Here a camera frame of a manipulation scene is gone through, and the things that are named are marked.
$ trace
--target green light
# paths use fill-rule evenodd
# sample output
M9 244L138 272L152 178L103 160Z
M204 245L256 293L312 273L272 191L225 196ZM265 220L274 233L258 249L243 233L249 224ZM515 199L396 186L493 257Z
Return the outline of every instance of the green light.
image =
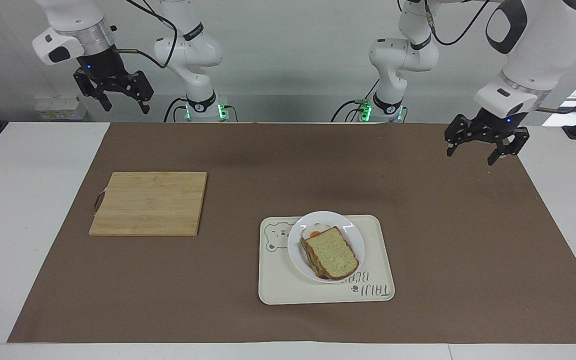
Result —
M368 121L370 120L370 113L373 111L373 107L368 105L367 102L364 102L363 105L365 106L363 112L361 113L361 121Z
M224 110L224 107L222 107L221 104L217 104L217 107L219 108L219 117L221 118L221 120L228 119L228 111Z

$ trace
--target toast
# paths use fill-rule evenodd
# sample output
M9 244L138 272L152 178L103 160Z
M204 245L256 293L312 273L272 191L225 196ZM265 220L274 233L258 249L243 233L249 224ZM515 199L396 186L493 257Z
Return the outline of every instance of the toast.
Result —
M318 278L342 280L359 267L359 260L337 227L302 239L310 267Z

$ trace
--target white wall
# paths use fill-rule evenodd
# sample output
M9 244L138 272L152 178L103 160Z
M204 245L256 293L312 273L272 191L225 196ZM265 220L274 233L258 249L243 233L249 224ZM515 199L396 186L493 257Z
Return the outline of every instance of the white wall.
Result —
M123 0L97 0L117 25L122 48L152 53L154 40L170 30ZM160 6L150 0L155 9ZM445 41L461 33L479 2L449 4L437 16ZM441 47L439 64L427 73L407 73L405 105L410 122L446 123L459 112L473 116L473 95L502 68L505 57L485 38L490 4L468 35ZM196 0L206 30L224 46L224 61L208 69L215 87L228 97L242 121L329 121L345 100L361 98L377 79L368 48L378 37L400 37L395 0ZM0 0L0 118L35 121L34 96L74 96L76 61L45 66L32 50L32 39L48 27L33 0ZM153 88L151 114L137 103L110 96L104 112L89 98L90 121L161 121L167 104L184 93L169 70L138 55L124 55L126 69L144 70ZM570 71L544 105L557 107L576 88ZM528 117L539 125L546 114Z

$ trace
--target bread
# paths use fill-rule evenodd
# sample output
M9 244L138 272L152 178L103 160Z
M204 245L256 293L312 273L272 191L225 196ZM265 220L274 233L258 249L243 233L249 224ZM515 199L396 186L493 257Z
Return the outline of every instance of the bread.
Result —
M337 227L302 239L310 267L318 278L342 280L359 267L359 260Z

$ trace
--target brown mat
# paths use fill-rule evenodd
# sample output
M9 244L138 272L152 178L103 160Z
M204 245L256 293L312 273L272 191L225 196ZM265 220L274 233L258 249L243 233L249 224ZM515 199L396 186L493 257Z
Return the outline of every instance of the brown mat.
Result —
M576 343L576 259L516 157L445 125L113 123L9 342ZM113 171L206 171L196 237L91 237ZM391 301L264 305L259 224L372 214Z

